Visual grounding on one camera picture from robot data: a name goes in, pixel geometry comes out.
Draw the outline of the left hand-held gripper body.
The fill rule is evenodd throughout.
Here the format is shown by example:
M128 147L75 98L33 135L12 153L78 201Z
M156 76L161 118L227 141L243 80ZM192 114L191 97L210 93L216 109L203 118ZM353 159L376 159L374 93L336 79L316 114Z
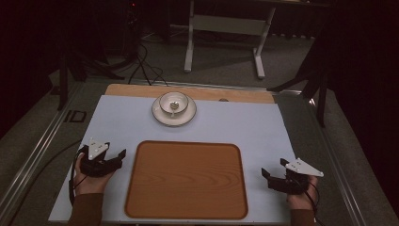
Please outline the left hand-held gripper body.
M109 150L101 150L101 145L104 143L91 137L88 145L84 145L81 149L85 157L81 161L80 170L89 177L103 177L122 167L122 161L118 160L118 156L104 159Z

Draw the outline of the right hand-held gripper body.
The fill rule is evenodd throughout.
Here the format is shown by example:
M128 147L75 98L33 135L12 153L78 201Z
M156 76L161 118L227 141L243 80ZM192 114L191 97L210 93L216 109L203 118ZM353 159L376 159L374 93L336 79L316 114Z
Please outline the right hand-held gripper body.
M316 177L324 176L322 171L300 158L289 162L285 168L286 173L284 178L271 176L267 183L269 188L289 195L300 195L307 191L309 187L308 177L310 175Z

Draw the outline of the person's left hand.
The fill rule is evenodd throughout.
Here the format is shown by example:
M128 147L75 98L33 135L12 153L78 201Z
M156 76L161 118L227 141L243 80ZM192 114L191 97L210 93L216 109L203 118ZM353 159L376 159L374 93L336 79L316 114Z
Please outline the person's left hand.
M85 157L83 153L81 153L76 161L75 165L75 175L73 178L73 188L75 191L75 195L83 195L83 194L100 194L104 193L105 188L109 182L109 180L113 176L113 172L106 174L103 177L89 177L84 174L80 170L81 161Z

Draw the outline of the person's right hand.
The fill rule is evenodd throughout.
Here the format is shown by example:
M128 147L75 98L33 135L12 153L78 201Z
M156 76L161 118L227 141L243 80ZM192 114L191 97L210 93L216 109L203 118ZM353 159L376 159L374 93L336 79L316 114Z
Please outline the person's right hand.
M318 179L315 176L309 176L308 190L300 195L288 195L286 201L291 210L293 209L307 209L314 210L318 201L317 183Z

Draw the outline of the light blue table mat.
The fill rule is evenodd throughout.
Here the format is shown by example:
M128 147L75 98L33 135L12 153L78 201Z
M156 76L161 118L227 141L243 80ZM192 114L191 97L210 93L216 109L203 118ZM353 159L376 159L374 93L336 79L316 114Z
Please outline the light blue table mat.
M195 102L197 112L187 124L168 127L152 115L153 98L104 95L83 137L109 142L108 157L126 150L122 168L108 183L104 195L103 221L150 223L149 218L128 218L124 213L126 192L136 146L143 140L174 140L231 143L240 149L247 191L248 213L234 219L238 225L286 224L290 221L285 195L267 187L261 169L281 177L281 158L295 159L279 107L219 101Z

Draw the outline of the white bowl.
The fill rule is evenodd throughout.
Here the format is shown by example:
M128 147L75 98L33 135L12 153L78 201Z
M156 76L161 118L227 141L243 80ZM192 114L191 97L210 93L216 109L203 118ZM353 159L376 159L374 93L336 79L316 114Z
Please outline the white bowl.
M175 114L181 113L188 107L188 97L178 91L167 92L160 97L159 105L161 109L169 114L172 110L169 106L171 102L178 102L179 108L175 111Z

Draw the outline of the brown wooden tray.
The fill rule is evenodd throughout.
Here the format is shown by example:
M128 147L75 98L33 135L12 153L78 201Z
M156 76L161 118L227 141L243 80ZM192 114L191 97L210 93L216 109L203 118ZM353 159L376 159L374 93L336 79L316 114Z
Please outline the brown wooden tray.
M240 149L229 143L141 142L124 210L130 218L245 218Z

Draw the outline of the black metal stand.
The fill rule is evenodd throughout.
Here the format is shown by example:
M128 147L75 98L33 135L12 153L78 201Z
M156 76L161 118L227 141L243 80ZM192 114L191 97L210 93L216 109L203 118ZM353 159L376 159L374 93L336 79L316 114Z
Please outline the black metal stand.
M130 62L131 59L127 58L116 64L103 65L86 56L81 51L78 51L76 48L62 50L59 58L59 85L56 90L59 95L57 109L63 109L68 101L68 73L71 73L72 77L77 81L85 81L87 78L85 68L89 67L100 75L111 79L121 79L121 76L116 75L113 71L126 67Z
M304 99L310 100L315 94L318 94L316 119L321 127L325 126L324 113L327 98L327 80L330 73L322 50L326 42L327 35L320 32L314 39L311 49L305 56L296 76L281 85L268 89L272 92L281 92L295 84L307 81L300 95Z

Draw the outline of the white saucer plate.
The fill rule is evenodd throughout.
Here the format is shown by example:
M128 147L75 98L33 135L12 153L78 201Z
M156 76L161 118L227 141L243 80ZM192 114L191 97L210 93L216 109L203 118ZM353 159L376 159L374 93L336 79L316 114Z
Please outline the white saucer plate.
M191 97L186 96L188 97L188 107L183 112L175 114L174 117L161 109L159 105L160 97L158 97L152 104L153 116L166 126L181 126L190 122L197 113L197 106Z

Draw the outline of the dark device with red light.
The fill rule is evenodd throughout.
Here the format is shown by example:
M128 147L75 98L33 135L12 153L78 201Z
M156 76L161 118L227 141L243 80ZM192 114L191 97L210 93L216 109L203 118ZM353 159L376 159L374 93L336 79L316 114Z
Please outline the dark device with red light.
M136 0L128 0L126 16L126 58L131 59L136 52L138 3Z

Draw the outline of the black floor bracket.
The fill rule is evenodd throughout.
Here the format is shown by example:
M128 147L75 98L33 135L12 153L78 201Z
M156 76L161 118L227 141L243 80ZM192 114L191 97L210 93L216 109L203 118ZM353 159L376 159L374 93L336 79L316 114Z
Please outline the black floor bracket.
M86 120L87 112L80 110L69 110L64 118L64 122L81 123Z

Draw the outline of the aluminium floor rail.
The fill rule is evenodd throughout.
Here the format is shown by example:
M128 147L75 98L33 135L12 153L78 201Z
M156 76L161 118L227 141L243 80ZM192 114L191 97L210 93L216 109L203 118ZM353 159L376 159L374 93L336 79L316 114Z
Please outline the aluminium floor rail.
M82 86L82 83L72 85L60 110L58 96L45 95L0 139L0 226L7 225Z
M329 169L335 180L336 187L338 187L340 191L345 210L351 219L351 225L367 226L363 214L359 209L359 204L356 200L355 193L345 177L345 173L340 165L340 161L332 146L331 140L328 137L327 131L325 128L321 127L319 120L315 116L315 113L318 112L318 105L313 99L307 101L307 105L309 111L311 112L312 121L316 124L316 130L320 134L321 140L325 146Z
M142 85L142 86L160 86L160 87L167 87L167 88L202 88L202 89L233 89L233 90L251 90L251 91L270 91L267 88L260 88L260 87L242 87L242 86L225 86L225 85L208 85L208 84L197 84L197 83L184 83L184 82L160 82L155 81L153 83L149 83L143 79L133 79L131 83L127 83L124 85ZM299 95L302 93L301 90L295 89L284 89L280 93L288 93Z

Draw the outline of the white metal stand frame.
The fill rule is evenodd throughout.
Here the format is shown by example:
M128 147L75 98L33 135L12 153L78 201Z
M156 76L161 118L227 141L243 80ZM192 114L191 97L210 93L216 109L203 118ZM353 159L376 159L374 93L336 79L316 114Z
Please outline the white metal stand frame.
M265 20L239 19L213 15L201 15L195 13L195 0L189 1L189 18L188 18L188 43L184 59L184 71L190 73L192 71L193 54L194 54L194 31L210 31L222 32L240 35L258 36L260 42L256 48L252 50L253 59L257 75L260 79L265 78L262 51L267 35L269 33L272 20L274 18L276 8L271 7Z

